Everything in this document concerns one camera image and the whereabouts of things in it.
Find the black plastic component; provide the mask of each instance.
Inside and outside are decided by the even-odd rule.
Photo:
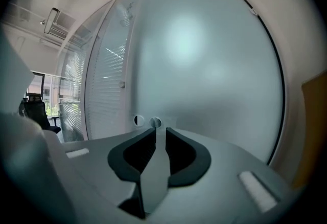
[[[37,124],[41,126],[42,129],[50,130],[55,133],[58,133],[61,128],[57,126],[51,126],[46,116],[45,112],[45,103],[42,101],[34,102],[24,102],[24,110],[27,116],[34,120]]]
[[[171,173],[168,187],[194,184],[207,172],[211,164],[211,156],[205,146],[172,128],[166,129],[166,152]]]
[[[117,177],[123,181],[136,183],[133,196],[120,204],[119,208],[139,218],[145,218],[141,192],[141,173],[155,151],[155,143],[156,129],[151,128],[116,146],[108,155],[109,166]]]
[[[136,217],[145,218],[142,195],[138,186],[135,187],[132,197],[121,203],[119,208]]]
[[[250,7],[250,8],[252,8],[253,9],[253,6],[249,3],[249,1],[247,1],[247,0],[244,0],[244,2]]]

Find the glass wall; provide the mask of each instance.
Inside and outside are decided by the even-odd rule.
[[[85,117],[89,139],[125,133],[119,82],[138,0],[116,0],[96,38],[87,70]]]
[[[59,84],[60,77],[52,77],[52,88],[51,88],[51,115],[54,117],[59,116]]]
[[[81,86],[84,62],[95,31],[108,4],[95,12],[68,41],[58,61],[58,79],[53,81],[56,104],[65,142],[84,140],[81,119]]]
[[[283,113],[273,44],[244,0],[141,0],[131,113],[234,143],[267,162]]]
[[[50,102],[50,90],[51,90],[51,75],[44,76],[43,83],[43,102],[45,103],[45,112],[48,117],[52,116],[51,112],[51,102]]]

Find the gray object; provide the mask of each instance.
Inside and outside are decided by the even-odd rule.
[[[150,125],[153,128],[160,128],[161,127],[161,119],[158,117],[153,117],[150,119]]]
[[[134,184],[118,179],[107,164],[110,149],[142,131],[62,145],[53,132],[41,131],[30,120],[9,115],[1,119],[6,122],[1,138],[6,172],[50,217],[75,223],[144,222],[117,207],[132,195]],[[264,217],[239,179],[244,171],[252,172],[278,203],[290,194],[276,173],[242,148],[176,131],[205,146],[211,166],[193,185],[168,189],[146,222],[240,223]],[[83,149],[89,152],[71,159],[66,155]]]
[[[120,88],[125,88],[125,82],[124,82],[124,81],[120,81],[120,82],[118,83],[118,87],[120,87]]]
[[[10,46],[2,29],[0,48],[0,112],[15,113],[34,75]]]

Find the window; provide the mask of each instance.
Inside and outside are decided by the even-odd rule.
[[[89,139],[123,133],[121,88],[128,35],[138,0],[116,0],[91,53],[85,86],[85,117]]]
[[[35,75],[33,81],[26,91],[26,97],[30,93],[41,94],[42,100],[45,103],[45,112],[48,117],[59,116],[59,83],[60,77],[33,72]]]
[[[52,96],[53,98],[58,96],[57,101],[60,103],[58,107],[65,142],[84,140],[82,132],[84,118],[81,111],[82,74],[85,72],[83,70],[84,60],[87,57],[87,52],[93,46],[97,35],[97,26],[107,8],[108,4],[87,19],[70,38],[59,56],[57,68],[57,74],[60,75],[57,87],[59,92],[53,93]]]

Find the gray plastic part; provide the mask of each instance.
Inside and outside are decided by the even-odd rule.
[[[0,115],[3,122],[0,149],[5,171],[36,207],[53,220],[65,223],[254,223],[281,214],[290,205],[287,184],[269,167],[233,144],[184,130],[182,135],[204,145],[212,162],[195,184],[168,189],[154,212],[140,220],[119,209],[133,184],[110,171],[110,148],[138,135],[130,132],[106,139],[60,144],[55,133],[41,130],[29,119]],[[66,151],[82,148],[89,153],[69,159]],[[279,201],[262,215],[238,175],[251,171]]]
[[[88,154],[70,159],[71,164],[97,192],[114,205],[130,198],[135,183],[120,180],[108,165],[108,154],[118,144],[136,137],[145,130],[89,141],[68,142],[62,144],[65,152],[87,148]]]
[[[272,169],[244,149],[189,131],[175,130],[204,145],[211,154],[211,166],[192,186],[168,189],[149,221],[239,223],[261,216],[238,178],[243,171],[253,172],[279,199],[290,194],[288,185]]]

